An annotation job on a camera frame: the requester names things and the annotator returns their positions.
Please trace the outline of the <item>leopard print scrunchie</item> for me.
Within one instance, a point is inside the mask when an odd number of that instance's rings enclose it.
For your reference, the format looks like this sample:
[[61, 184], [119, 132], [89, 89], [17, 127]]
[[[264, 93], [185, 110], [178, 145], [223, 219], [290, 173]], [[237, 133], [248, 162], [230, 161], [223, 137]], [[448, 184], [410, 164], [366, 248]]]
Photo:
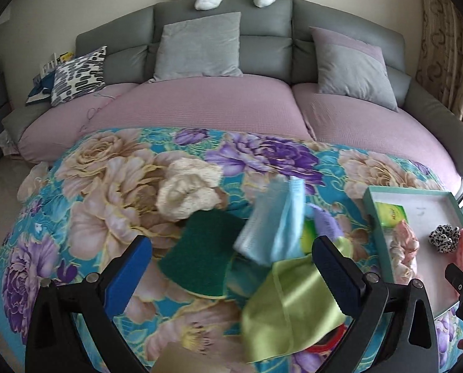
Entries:
[[428, 241], [438, 253], [454, 253], [459, 245], [459, 237], [459, 227], [443, 224], [429, 234]]

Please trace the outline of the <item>pink scrunchie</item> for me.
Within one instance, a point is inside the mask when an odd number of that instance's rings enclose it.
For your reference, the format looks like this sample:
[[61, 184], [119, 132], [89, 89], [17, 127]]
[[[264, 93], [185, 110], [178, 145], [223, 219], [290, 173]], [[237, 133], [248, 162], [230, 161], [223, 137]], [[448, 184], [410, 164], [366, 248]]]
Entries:
[[394, 274], [394, 281], [408, 285], [418, 275], [416, 255], [420, 243], [409, 224], [403, 220], [393, 229], [389, 244], [389, 254]]

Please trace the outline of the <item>lime green microfiber cloth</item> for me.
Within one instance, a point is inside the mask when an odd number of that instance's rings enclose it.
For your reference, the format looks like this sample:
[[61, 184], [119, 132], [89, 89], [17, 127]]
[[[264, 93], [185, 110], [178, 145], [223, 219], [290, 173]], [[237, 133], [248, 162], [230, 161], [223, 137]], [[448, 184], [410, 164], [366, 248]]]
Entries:
[[242, 309], [245, 360], [255, 363], [304, 351], [345, 320], [310, 253], [281, 260]]

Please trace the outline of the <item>purple wipes packet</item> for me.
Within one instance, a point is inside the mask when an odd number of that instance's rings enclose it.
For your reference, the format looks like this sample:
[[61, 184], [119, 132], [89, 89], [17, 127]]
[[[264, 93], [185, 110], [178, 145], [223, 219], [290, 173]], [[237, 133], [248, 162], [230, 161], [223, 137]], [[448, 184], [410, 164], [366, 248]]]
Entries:
[[326, 236], [334, 241], [343, 236], [338, 221], [323, 208], [315, 204], [306, 204], [305, 215], [314, 225], [315, 237]]

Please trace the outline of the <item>dark green scouring pad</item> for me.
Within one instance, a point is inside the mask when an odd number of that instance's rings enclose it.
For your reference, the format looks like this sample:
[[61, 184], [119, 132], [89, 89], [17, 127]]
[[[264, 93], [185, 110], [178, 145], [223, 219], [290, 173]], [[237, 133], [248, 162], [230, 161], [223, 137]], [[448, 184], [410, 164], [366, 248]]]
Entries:
[[159, 269], [193, 296], [224, 298], [233, 245], [245, 224], [242, 218], [223, 210], [193, 213], [177, 244], [158, 262]]

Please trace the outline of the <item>green tissue pack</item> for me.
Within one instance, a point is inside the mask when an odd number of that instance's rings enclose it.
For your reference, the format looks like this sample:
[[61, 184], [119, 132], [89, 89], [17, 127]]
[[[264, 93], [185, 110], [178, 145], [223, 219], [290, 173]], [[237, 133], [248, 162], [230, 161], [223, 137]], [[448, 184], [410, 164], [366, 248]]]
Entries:
[[401, 221], [408, 221], [402, 205], [376, 202], [375, 209], [380, 226], [383, 228], [394, 228]]

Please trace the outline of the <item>light blue cloth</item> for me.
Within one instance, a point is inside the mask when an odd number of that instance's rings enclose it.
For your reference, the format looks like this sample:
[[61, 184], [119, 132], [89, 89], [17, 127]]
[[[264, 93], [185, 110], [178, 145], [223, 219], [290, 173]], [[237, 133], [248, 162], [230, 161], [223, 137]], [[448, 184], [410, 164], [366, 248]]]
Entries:
[[273, 178], [267, 190], [256, 197], [233, 249], [264, 267], [302, 257], [304, 213], [305, 182], [294, 177]]

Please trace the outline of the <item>cream lace scrunchie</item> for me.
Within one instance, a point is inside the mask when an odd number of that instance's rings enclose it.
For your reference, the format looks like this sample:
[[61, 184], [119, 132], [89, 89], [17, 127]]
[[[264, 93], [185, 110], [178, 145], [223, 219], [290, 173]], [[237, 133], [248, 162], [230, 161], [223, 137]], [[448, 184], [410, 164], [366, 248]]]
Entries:
[[221, 204], [216, 189], [222, 168], [198, 158], [179, 158], [169, 165], [160, 184], [156, 207], [169, 221], [186, 220], [199, 210], [212, 210]]

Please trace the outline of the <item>teal-rimmed white tray box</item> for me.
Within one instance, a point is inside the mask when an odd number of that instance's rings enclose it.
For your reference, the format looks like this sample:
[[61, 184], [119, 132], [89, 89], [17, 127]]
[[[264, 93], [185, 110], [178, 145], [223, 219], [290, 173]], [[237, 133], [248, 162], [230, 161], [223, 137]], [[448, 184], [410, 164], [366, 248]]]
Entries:
[[415, 257], [418, 278], [423, 282], [434, 317], [441, 317], [458, 303], [458, 294], [445, 279], [445, 269], [454, 261], [452, 253], [439, 253], [429, 243], [429, 235], [440, 225], [463, 228], [463, 213], [452, 193], [444, 190], [418, 190], [370, 186], [363, 196], [369, 216], [382, 278], [396, 281], [390, 253], [393, 233], [382, 226], [376, 205], [396, 205], [405, 211], [406, 221], [420, 243]]

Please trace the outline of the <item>floral fleece blanket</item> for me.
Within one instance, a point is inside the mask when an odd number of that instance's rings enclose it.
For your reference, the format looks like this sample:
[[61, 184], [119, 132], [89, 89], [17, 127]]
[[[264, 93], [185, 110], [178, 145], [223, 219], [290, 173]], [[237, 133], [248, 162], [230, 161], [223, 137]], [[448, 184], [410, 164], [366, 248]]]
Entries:
[[144, 366], [170, 342], [223, 361], [234, 372], [315, 372], [326, 353], [300, 351], [248, 363], [240, 322], [248, 299], [265, 281], [263, 268], [234, 253], [226, 296], [196, 297], [161, 272], [158, 262], [177, 244], [182, 221], [157, 210], [167, 168], [179, 158], [220, 166], [218, 210], [247, 219], [258, 194], [278, 176], [305, 182], [306, 201], [329, 212], [343, 236], [336, 244], [364, 271], [380, 267], [364, 215], [370, 186], [442, 190], [420, 163], [382, 153], [279, 136], [201, 129], [134, 128], [99, 131], [55, 161], [24, 200], [0, 249], [0, 333], [25, 355], [31, 310], [45, 278], [77, 283], [100, 272], [138, 235], [153, 255], [125, 313], [115, 324]]

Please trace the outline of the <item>black white patterned cushion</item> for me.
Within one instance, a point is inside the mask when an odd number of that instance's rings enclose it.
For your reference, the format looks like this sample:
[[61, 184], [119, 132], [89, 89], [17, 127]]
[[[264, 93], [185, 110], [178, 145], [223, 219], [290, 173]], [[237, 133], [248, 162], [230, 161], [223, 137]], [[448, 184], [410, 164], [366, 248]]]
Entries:
[[51, 91], [51, 106], [68, 103], [105, 87], [104, 60], [107, 46], [104, 45], [82, 57], [77, 57], [57, 67]]

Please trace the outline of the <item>books behind sofa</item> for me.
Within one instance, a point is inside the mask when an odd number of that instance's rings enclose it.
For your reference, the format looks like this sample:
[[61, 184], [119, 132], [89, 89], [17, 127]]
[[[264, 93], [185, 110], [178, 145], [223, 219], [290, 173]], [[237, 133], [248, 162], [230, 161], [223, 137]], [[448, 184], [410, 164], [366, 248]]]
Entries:
[[60, 55], [57, 55], [56, 53], [51, 54], [49, 59], [40, 65], [40, 76], [45, 77], [49, 73], [55, 71], [58, 66], [72, 60], [73, 58], [74, 53], [70, 51]]

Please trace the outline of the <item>patterned beige curtain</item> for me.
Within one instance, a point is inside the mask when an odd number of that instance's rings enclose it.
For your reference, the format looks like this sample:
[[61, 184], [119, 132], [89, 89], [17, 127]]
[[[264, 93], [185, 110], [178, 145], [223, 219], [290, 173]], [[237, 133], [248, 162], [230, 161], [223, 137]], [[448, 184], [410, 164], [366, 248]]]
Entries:
[[463, 16], [451, 0], [422, 0], [416, 81], [463, 121]]

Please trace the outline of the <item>grey sofa with pink cover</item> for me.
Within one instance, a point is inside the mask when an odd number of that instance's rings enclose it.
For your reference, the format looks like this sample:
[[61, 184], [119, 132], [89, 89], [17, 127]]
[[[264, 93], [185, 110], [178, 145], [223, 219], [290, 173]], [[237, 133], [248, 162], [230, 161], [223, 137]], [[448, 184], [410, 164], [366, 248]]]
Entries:
[[[276, 0], [268, 8], [224, 0], [220, 12], [241, 15], [241, 77], [152, 81], [163, 28], [200, 17], [192, 0], [160, 2], [78, 35], [80, 56], [106, 48], [105, 85], [56, 107], [45, 102], [8, 114], [3, 126], [22, 158], [54, 161], [82, 136], [110, 127], [212, 128], [392, 154], [463, 192], [463, 123], [405, 73], [401, 34], [305, 0]], [[314, 26], [379, 47], [397, 108], [321, 93]]]

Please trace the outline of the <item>grey middle cushion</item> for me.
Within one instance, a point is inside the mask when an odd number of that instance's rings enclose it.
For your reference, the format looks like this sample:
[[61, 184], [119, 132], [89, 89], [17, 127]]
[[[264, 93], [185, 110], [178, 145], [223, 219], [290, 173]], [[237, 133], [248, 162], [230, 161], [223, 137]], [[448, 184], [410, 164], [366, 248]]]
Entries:
[[165, 25], [151, 81], [241, 77], [240, 23], [232, 12]]

